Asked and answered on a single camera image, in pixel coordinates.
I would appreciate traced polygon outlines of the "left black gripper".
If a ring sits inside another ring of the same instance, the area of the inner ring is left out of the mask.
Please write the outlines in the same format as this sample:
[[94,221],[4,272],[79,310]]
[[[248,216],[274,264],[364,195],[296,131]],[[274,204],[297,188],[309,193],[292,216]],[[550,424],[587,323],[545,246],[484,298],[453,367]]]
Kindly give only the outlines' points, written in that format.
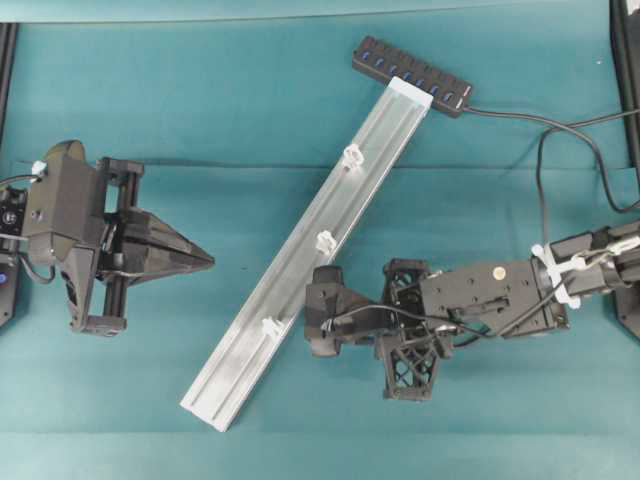
[[[206,270],[214,266],[215,259],[194,256],[201,251],[195,243],[156,215],[134,208],[144,174],[141,164],[104,157],[98,161],[97,172],[96,206],[104,228],[91,246],[92,265],[82,284],[86,291],[75,287],[76,310],[70,326],[76,333],[113,337],[127,327],[129,284]],[[124,238],[173,251],[143,249],[122,253]],[[106,286],[104,308],[102,314],[91,315],[88,310],[96,280]]]

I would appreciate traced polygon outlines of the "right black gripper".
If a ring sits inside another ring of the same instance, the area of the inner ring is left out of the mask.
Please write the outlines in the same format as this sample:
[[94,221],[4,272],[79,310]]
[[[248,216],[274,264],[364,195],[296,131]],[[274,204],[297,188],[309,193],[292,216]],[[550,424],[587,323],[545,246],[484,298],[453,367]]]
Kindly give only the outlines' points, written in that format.
[[[514,339],[565,330],[566,309],[549,299],[551,282],[535,260],[480,262],[437,273],[423,260],[393,259],[383,269],[382,302],[350,289],[339,266],[321,266],[306,287],[304,316],[313,356],[344,344],[372,346],[385,367],[387,399],[431,397],[439,363],[486,337]],[[356,321],[326,331],[322,321]]]

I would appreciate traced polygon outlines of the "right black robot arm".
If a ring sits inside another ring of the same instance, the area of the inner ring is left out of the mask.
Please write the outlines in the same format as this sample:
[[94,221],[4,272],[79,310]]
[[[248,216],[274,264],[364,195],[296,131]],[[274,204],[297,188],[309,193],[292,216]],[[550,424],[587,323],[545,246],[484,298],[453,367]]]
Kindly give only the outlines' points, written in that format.
[[440,362],[457,349],[568,329],[568,310],[587,296],[613,295],[619,320],[639,325],[636,222],[536,244],[525,260],[435,272],[423,260],[393,259],[383,273],[374,301],[345,285],[341,267],[316,268],[304,335],[317,357],[335,357],[346,344],[372,346],[387,399],[430,399]]

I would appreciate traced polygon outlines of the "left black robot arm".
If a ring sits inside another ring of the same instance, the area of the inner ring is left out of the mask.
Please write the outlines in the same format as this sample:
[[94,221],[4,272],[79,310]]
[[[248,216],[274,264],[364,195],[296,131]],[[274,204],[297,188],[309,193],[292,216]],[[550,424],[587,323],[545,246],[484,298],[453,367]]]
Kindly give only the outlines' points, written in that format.
[[63,156],[29,175],[30,188],[1,192],[2,262],[57,269],[77,333],[117,335],[127,327],[129,287],[215,263],[138,207],[143,174],[138,162],[104,157],[91,167]]

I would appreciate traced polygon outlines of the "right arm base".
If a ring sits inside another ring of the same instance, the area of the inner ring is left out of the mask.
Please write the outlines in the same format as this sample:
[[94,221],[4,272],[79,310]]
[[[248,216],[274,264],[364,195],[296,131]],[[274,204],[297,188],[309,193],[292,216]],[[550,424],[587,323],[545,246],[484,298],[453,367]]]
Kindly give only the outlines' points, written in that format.
[[639,287],[609,289],[604,298],[611,305],[615,324],[639,342]]

